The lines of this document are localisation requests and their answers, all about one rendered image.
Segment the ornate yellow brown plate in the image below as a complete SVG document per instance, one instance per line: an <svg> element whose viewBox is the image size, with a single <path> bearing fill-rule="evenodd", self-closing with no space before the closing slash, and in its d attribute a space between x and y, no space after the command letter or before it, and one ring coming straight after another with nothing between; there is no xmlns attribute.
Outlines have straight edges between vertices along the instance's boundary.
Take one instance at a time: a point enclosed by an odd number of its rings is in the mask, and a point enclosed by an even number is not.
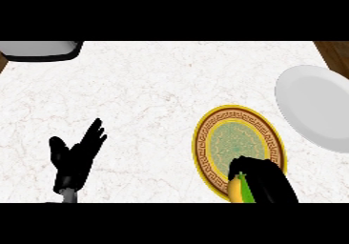
<svg viewBox="0 0 349 244"><path fill-rule="evenodd" d="M229 173L242 155L270 159L288 173L285 144L270 120L240 105L214 108L202 117L192 140L192 154L200 177L224 199L229 198Z"/></svg>

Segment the plain white plate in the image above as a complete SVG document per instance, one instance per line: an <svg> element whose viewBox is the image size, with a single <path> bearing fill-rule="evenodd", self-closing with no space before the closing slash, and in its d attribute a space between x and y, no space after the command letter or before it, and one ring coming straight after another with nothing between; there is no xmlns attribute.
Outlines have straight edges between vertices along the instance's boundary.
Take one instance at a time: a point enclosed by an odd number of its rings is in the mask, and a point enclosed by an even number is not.
<svg viewBox="0 0 349 244"><path fill-rule="evenodd" d="M326 68L297 66L277 79L276 96L302 137L322 148L349 153L349 79Z"/></svg>

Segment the grey appliance with black rim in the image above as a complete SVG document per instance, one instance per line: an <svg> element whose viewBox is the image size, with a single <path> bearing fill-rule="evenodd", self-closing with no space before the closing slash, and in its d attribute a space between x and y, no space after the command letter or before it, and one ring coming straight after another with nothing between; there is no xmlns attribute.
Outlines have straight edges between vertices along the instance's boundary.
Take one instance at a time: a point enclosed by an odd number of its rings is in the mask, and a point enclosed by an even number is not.
<svg viewBox="0 0 349 244"><path fill-rule="evenodd" d="M10 61L57 62L78 58L84 41L0 41L0 52Z"/></svg>

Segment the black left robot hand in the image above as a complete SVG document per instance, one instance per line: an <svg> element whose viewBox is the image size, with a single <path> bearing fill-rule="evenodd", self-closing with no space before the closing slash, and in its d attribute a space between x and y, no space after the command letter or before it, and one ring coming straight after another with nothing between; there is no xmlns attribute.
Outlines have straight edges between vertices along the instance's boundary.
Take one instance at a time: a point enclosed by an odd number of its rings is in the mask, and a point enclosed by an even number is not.
<svg viewBox="0 0 349 244"><path fill-rule="evenodd" d="M49 138L51 162L58 170L54 185L57 193L66 189L73 189L76 192L82 190L106 139L100 119L92 123L81 142L72 148L58 136Z"/></svg>

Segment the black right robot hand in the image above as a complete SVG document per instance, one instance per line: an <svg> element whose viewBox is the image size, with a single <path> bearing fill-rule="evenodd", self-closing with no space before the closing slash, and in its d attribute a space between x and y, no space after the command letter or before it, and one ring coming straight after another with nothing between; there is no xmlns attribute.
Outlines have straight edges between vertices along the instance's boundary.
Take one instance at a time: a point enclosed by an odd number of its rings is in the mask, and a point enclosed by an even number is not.
<svg viewBox="0 0 349 244"><path fill-rule="evenodd" d="M249 189L260 204L297 204L300 202L295 190L279 165L270 159L245 157L233 159L229 179L243 173Z"/></svg>

